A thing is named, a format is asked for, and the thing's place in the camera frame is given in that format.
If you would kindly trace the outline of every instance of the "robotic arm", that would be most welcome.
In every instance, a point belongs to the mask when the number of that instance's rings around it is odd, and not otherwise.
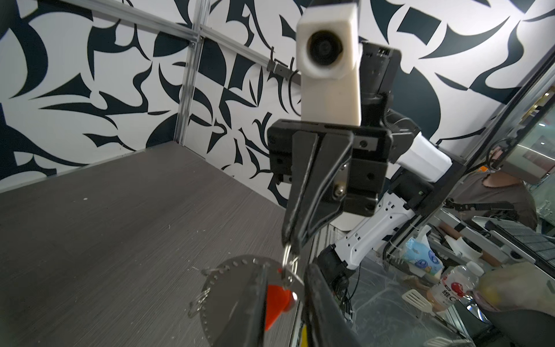
[[[358,43],[357,11],[355,1],[341,0],[313,1],[306,9],[297,25],[301,121],[280,120],[268,130],[271,171],[292,183],[285,258],[342,212],[367,217],[318,257],[334,290],[397,228],[435,210],[465,169],[390,110],[401,53]],[[378,202],[388,162],[401,169]]]

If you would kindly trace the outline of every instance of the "patterned wallpaper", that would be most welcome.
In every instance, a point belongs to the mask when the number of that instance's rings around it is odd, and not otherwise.
[[[208,25],[289,64],[309,0],[212,0]],[[361,0],[360,36],[402,52],[393,109],[461,154],[555,44],[552,0]],[[185,144],[281,205],[268,173],[265,130],[297,118],[287,85],[214,42],[205,44]],[[299,91],[294,90],[295,104]]]
[[[195,5],[201,0],[115,0],[167,21],[192,27]]]
[[[188,41],[60,1],[16,10],[0,32],[0,189],[173,139]]]
[[[297,111],[300,88],[291,94]],[[205,40],[185,146],[259,194],[285,206],[286,184],[270,173],[266,130],[292,112],[283,77]]]

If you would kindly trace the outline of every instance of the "white spatula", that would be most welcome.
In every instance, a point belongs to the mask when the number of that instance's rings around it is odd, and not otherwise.
[[[426,298],[424,298],[416,289],[409,290],[401,297],[404,301],[408,302],[422,312],[429,313],[432,316],[436,315],[432,310],[432,304],[428,300],[426,300]]]
[[[450,340],[437,336],[424,342],[424,347],[454,347],[469,344],[468,340]]]
[[[454,332],[455,334],[459,335],[462,338],[466,338],[466,336],[464,336],[460,331],[458,331],[457,328],[455,328],[454,326],[446,322],[445,319],[438,316],[432,310],[432,304],[428,300],[426,300],[426,298],[424,298],[416,289],[409,290],[408,292],[404,293],[401,297],[403,298],[404,301],[408,302],[409,304],[421,310],[422,312],[431,314],[432,317],[434,317],[441,324],[443,324],[445,328],[448,328],[450,331]]]

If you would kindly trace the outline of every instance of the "metal disc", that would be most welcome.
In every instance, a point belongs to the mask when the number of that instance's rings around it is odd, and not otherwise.
[[[282,285],[279,272],[281,263],[258,255],[241,255],[228,259],[206,277],[203,291],[208,290],[208,294],[200,307],[200,323],[210,345],[224,330],[257,264],[266,265],[268,268],[268,284]],[[297,302],[302,300],[304,297],[303,283],[288,270],[286,278],[290,280],[288,289],[296,294]]]

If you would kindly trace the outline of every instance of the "screw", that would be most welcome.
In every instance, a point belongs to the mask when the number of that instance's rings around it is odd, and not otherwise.
[[[334,196],[335,196],[336,198],[340,198],[340,197],[342,197],[343,195],[345,195],[345,186],[342,185],[342,184],[336,185],[336,186],[335,186],[335,189],[334,189]]]

